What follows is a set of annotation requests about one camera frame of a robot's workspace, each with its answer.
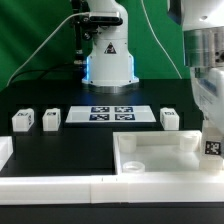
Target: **black sticker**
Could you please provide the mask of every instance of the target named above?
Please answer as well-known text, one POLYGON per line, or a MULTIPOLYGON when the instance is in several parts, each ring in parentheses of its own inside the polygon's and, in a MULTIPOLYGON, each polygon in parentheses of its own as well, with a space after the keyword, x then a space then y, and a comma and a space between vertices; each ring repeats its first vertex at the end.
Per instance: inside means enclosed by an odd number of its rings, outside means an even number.
POLYGON ((132 113, 133 107, 115 107, 116 113, 132 113))
POLYGON ((47 116, 55 116, 56 115, 56 112, 48 112, 47 113, 47 116))
POLYGON ((110 119, 109 114, 91 114, 90 121, 108 121, 110 119))
POLYGON ((17 116, 27 116, 28 115, 28 113, 19 113, 17 116))
POLYGON ((174 112, 165 112, 166 115, 175 115, 174 112))
POLYGON ((29 122, 29 125, 31 125, 31 115, 28 117, 28 122, 29 122))
POLYGON ((115 114, 116 121, 134 121, 135 115, 134 114, 115 114))
POLYGON ((91 113, 109 113, 110 107, 92 107, 91 113))
POLYGON ((104 54, 117 54, 113 44, 110 42, 107 49, 105 50, 104 54))
POLYGON ((206 141, 205 154, 207 155, 221 155, 221 143, 206 141))

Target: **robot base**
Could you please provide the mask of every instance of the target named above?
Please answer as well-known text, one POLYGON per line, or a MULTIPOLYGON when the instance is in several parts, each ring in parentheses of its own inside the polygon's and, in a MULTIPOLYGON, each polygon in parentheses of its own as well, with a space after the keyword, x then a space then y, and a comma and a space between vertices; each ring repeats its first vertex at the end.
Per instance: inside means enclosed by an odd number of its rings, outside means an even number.
POLYGON ((118 94, 124 93, 131 90, 136 90, 139 87, 139 82, 130 83, 123 86, 96 86, 93 84, 82 83, 83 88, 97 92, 97 93, 110 93, 110 94, 118 94))

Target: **white platform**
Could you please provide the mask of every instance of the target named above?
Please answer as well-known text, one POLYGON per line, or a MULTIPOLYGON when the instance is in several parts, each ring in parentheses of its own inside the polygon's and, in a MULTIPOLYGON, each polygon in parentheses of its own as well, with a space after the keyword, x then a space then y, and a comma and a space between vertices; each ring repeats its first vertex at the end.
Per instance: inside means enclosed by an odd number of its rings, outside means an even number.
POLYGON ((155 122, 149 106, 73 106, 66 123, 155 122))
POLYGON ((199 168, 200 144, 193 150, 180 144, 189 135, 201 137, 198 131, 114 133, 116 175, 0 178, 0 204, 224 202, 224 171, 199 168), (125 135, 136 137, 136 149, 122 152, 125 135), (145 171, 124 172, 133 160, 145 171))

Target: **black table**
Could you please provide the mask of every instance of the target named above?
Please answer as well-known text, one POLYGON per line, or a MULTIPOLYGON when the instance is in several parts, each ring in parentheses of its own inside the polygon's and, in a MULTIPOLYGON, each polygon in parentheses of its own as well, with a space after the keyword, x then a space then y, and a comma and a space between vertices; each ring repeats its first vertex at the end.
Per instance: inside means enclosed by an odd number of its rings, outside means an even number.
MULTIPOLYGON (((1 177, 113 175, 113 132, 161 131, 160 108, 172 107, 180 130, 201 130, 202 114, 194 103, 190 80, 144 80, 136 91, 119 95, 83 90, 67 80, 19 81, 0 93, 0 136, 13 136, 14 153, 1 177), (150 105, 157 122, 65 123, 71 106, 150 105), (14 133, 11 118, 32 108, 28 133, 14 133), (46 109, 60 108, 58 132, 43 132, 46 109)), ((141 203, 0 206, 1 223, 218 223, 223 203, 141 203)))

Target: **green wall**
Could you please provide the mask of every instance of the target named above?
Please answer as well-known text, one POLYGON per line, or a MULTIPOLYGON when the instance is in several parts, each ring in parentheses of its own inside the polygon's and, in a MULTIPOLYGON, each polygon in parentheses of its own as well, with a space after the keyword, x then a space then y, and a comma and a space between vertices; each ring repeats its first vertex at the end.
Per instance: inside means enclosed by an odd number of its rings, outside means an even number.
MULTIPOLYGON (((135 57, 136 75, 143 79, 178 78, 152 37, 140 0, 117 2, 129 13, 129 50, 135 57)), ((166 4, 167 0, 145 0, 158 38, 181 75, 189 78, 189 71, 183 65, 181 27, 167 17, 166 4)), ((71 12, 69 0, 0 1, 0 89, 5 87, 10 75, 71 12)), ((58 63, 72 62, 74 51, 74 33, 66 24, 24 70, 44 69, 58 63)))

